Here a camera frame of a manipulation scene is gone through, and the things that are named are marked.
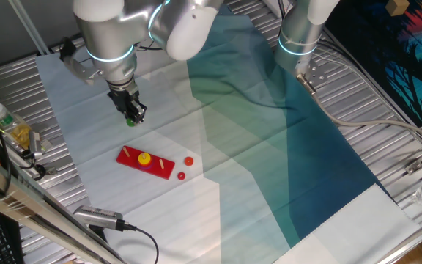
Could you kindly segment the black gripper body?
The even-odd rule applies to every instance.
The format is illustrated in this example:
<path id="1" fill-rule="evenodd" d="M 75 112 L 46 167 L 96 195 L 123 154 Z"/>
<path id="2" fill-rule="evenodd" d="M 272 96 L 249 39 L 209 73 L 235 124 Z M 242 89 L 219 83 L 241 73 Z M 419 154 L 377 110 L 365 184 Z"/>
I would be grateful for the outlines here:
<path id="1" fill-rule="evenodd" d="M 110 87 L 108 93 L 110 99 L 112 99 L 116 109 L 122 114 L 140 114 L 141 107 L 138 102 L 138 88 L 127 87 L 125 89 L 117 89 L 116 87 Z"/>

